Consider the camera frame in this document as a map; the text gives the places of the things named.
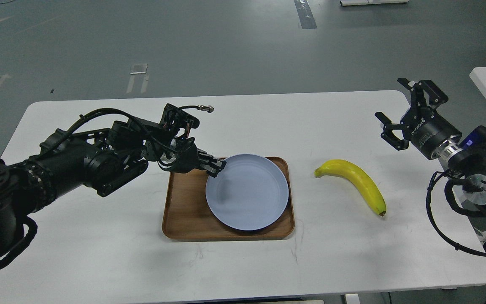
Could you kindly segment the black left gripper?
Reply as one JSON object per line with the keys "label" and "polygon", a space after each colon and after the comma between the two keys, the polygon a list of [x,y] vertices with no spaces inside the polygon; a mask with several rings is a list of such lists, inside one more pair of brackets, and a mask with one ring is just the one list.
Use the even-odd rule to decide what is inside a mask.
{"label": "black left gripper", "polygon": [[198,149],[194,141],[194,138],[173,138],[168,146],[170,150],[165,150],[158,160],[160,169],[182,174],[200,169],[210,177],[217,177],[219,168],[224,168],[226,162]]}

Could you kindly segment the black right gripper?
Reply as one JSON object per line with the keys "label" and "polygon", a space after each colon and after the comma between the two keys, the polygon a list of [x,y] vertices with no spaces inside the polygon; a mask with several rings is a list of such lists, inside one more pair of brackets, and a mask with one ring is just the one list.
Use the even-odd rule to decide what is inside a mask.
{"label": "black right gripper", "polygon": [[[447,140],[458,142],[462,135],[437,112],[449,97],[432,80],[398,78],[397,82],[410,91],[410,108],[398,124],[392,123],[383,112],[375,113],[382,124],[381,138],[397,151],[407,149],[411,143],[429,160],[437,158],[436,148]],[[394,130],[401,130],[403,138],[397,137]]]}

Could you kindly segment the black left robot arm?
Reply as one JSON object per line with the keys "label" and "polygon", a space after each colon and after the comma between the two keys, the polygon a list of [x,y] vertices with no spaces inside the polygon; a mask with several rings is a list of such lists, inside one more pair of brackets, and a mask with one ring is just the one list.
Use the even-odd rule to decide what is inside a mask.
{"label": "black left robot arm", "polygon": [[32,242],[30,214],[85,185],[106,197],[147,170],[150,162],[172,173],[194,169],[217,177],[226,162],[197,148],[189,135],[200,121],[187,112],[212,106],[166,104],[159,123],[113,108],[93,110],[69,129],[56,129],[40,152],[15,164],[0,158],[0,270]]}

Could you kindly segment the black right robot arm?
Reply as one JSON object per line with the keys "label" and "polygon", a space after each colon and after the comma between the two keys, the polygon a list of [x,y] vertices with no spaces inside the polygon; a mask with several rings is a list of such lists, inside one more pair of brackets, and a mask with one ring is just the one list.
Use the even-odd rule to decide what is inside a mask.
{"label": "black right robot arm", "polygon": [[486,257],[486,241],[480,251],[452,240],[440,231],[431,209],[432,191],[445,177],[444,196],[451,209],[466,217],[486,218],[486,127],[478,126],[462,137],[438,113],[448,96],[433,81],[397,81],[410,92],[410,107],[397,124],[376,112],[375,117],[383,125],[381,138],[396,150],[414,146],[428,160],[439,159],[447,164],[445,171],[435,172],[430,179],[425,200],[427,216],[438,235],[455,250]]}

